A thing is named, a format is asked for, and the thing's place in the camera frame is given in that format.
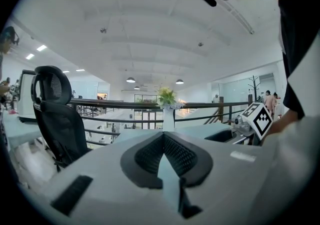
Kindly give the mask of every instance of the mesh chair backrest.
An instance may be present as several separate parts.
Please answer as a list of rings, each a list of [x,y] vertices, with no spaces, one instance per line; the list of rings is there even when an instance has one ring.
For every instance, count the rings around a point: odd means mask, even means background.
[[[67,106],[72,92],[68,78],[54,66],[35,69],[31,96],[40,131],[58,161],[68,165],[88,152],[83,121]],[[36,85],[40,86],[40,97]]]
[[[55,66],[40,66],[35,69],[36,76],[31,86],[31,97],[36,103],[41,101],[65,105],[72,97],[71,85],[67,76]],[[37,96],[36,85],[40,84],[40,96]]]

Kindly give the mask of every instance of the potted plant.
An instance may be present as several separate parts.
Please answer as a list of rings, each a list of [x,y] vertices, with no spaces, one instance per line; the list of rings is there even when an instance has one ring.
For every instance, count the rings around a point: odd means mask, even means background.
[[[161,87],[158,90],[158,104],[163,109],[163,130],[173,131],[175,129],[174,110],[181,109],[185,104],[176,101],[174,91],[169,87]]]

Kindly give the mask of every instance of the black sleeve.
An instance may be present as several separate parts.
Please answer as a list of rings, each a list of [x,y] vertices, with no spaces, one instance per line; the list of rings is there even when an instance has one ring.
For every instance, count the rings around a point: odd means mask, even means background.
[[[286,78],[288,79],[288,77],[290,76],[288,58],[287,58],[287,55],[285,55],[284,53],[282,53],[282,55],[283,55],[285,75],[286,75]],[[283,105],[286,106],[288,109],[297,112],[298,119],[302,119],[305,116],[304,111],[300,105],[300,102],[298,101],[298,98],[294,90],[289,85],[289,83],[287,83],[286,85]]]

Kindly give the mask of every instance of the green leaves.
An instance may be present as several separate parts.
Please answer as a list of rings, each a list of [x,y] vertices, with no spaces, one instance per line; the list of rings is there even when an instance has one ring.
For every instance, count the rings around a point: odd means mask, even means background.
[[[161,102],[161,104],[169,104],[172,105],[174,104],[175,101],[175,95],[174,91],[170,90],[168,87],[162,87],[158,91],[159,93],[159,98],[158,100]]]

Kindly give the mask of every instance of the coat rack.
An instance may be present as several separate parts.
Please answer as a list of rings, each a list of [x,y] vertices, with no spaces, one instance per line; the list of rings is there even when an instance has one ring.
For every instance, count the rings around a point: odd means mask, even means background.
[[[252,76],[253,79],[249,78],[252,82],[253,82],[253,85],[251,84],[248,84],[249,86],[251,86],[253,89],[251,90],[254,90],[254,102],[256,103],[257,102],[257,90],[259,90],[259,88],[257,88],[260,83],[258,85],[256,85],[256,80],[258,77],[255,78],[255,76],[253,75]]]

